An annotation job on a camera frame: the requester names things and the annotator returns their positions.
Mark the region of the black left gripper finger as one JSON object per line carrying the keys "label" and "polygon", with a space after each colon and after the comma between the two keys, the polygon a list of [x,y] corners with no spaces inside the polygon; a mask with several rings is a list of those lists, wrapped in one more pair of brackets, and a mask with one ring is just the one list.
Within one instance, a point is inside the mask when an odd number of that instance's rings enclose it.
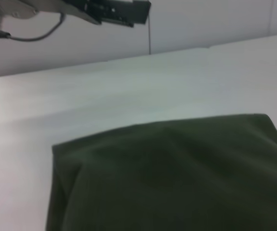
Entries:
{"label": "black left gripper finger", "polygon": [[87,13],[100,23],[133,27],[147,22],[151,2],[148,0],[88,0]]}

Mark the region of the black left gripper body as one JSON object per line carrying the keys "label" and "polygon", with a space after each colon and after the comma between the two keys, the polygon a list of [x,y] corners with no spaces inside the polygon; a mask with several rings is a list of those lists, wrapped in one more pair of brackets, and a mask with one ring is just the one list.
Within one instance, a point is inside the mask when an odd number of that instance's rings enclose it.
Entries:
{"label": "black left gripper body", "polygon": [[63,13],[75,16],[95,25],[101,25],[97,16],[88,13],[88,3],[85,0],[40,0],[39,11]]}

